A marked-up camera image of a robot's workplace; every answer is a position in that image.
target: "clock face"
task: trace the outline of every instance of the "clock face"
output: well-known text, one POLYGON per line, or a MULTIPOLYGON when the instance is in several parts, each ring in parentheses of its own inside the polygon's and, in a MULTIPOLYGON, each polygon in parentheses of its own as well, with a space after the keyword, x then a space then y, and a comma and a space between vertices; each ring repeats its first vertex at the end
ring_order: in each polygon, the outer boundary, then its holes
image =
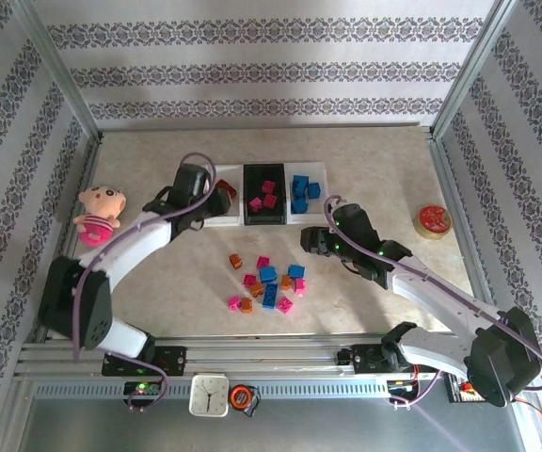
POLYGON ((225 416, 229 409, 229 390, 230 381, 224 375, 196 375, 192 378, 189 412, 195 416, 225 416))

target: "stuffed toy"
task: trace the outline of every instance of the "stuffed toy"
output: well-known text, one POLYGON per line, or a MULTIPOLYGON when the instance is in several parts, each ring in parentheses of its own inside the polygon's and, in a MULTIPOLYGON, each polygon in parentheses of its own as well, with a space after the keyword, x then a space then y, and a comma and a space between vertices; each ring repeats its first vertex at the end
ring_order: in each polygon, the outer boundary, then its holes
POLYGON ((112 230, 120 227, 117 217, 124 209, 127 199, 109 186, 93 186, 79 194, 85 205, 86 215, 76 217, 73 222, 79 238, 87 245, 97 248, 110 240, 112 230))

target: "table surface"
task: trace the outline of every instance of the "table surface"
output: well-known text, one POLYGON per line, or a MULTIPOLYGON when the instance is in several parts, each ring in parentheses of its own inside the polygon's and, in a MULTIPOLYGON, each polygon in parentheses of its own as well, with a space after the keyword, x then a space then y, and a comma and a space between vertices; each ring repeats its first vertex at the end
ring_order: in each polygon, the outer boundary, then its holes
MULTIPOLYGON (((172 184, 182 156, 208 154, 216 164, 323 161, 331 194, 364 208, 380 238, 410 248, 430 268, 462 290, 470 283, 453 232, 440 241, 421 238, 412 219, 427 204, 444 204, 422 128, 309 128, 106 133, 94 185, 121 187, 129 225, 164 186, 172 184)), ((432 331, 445 327, 407 299, 347 272, 338 259, 305 253, 298 226, 240 226, 185 232, 151 255, 117 285, 114 315, 162 336, 385 332, 402 321, 432 331), (242 268, 229 256, 238 253, 242 268), (306 268, 308 292, 288 292, 295 303, 282 314, 233 312, 226 300, 247 296, 246 273, 260 255, 278 273, 306 268)), ((75 255, 87 247, 79 243, 75 255)))

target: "orange tape measure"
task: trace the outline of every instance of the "orange tape measure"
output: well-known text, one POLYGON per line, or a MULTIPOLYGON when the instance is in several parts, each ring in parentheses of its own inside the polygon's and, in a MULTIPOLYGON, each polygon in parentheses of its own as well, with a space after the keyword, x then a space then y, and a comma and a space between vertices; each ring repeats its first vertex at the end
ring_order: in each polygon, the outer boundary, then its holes
POLYGON ((230 403, 236 410, 245 410, 252 403, 252 390, 243 384, 235 386, 231 390, 230 403))

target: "wallpaper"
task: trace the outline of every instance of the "wallpaper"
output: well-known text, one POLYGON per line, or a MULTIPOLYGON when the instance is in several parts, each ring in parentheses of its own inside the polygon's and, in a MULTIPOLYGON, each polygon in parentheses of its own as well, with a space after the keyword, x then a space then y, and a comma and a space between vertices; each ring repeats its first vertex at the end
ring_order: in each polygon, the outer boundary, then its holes
POLYGON ((443 145, 491 294, 542 348, 542 0, 518 4, 443 145))
POLYGON ((492 1, 36 5, 105 130, 430 125, 492 1))
POLYGON ((0 2, 0 413, 84 171, 87 138, 0 2))

